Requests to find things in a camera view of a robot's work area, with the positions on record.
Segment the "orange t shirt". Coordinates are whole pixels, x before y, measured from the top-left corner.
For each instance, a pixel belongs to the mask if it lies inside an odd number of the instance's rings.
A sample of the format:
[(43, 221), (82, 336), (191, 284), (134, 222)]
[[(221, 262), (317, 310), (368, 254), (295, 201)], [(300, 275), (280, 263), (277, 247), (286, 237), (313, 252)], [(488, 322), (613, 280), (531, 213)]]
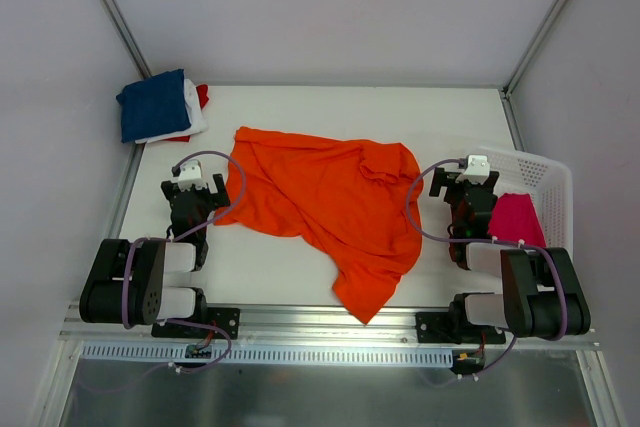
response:
[(422, 251), (411, 151), (241, 127), (231, 157), (226, 190), (238, 204), (217, 223), (300, 237), (325, 253), (338, 270), (335, 296), (368, 324)]

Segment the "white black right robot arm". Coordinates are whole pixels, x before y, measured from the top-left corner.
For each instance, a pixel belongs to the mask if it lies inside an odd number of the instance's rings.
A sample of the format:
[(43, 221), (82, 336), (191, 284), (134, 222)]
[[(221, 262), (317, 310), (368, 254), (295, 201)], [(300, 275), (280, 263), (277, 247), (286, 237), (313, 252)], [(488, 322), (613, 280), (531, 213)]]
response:
[(551, 247), (528, 194), (496, 194), (496, 171), (473, 182), (435, 169), (429, 194), (442, 196), (451, 222), (446, 241), (461, 269), (498, 278), (500, 293), (466, 293), (453, 302), (449, 334), (470, 342), (484, 325), (520, 338), (558, 340), (586, 334), (591, 312), (568, 251)]

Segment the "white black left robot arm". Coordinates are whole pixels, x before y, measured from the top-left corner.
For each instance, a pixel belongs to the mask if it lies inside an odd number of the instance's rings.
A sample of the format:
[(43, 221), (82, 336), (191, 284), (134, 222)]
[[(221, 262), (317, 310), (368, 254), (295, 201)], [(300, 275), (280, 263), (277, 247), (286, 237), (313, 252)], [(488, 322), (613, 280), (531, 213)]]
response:
[(195, 303), (168, 308), (171, 295), (163, 286), (169, 273), (197, 272), (209, 252), (207, 228), (210, 215), (231, 205), (223, 176), (215, 174), (216, 190), (200, 179), (187, 186), (167, 180), (161, 190), (170, 207), (169, 233), (178, 241), (107, 238), (98, 248), (79, 301), (86, 323), (151, 325), (174, 317), (174, 325), (188, 337), (208, 328), (209, 314)]

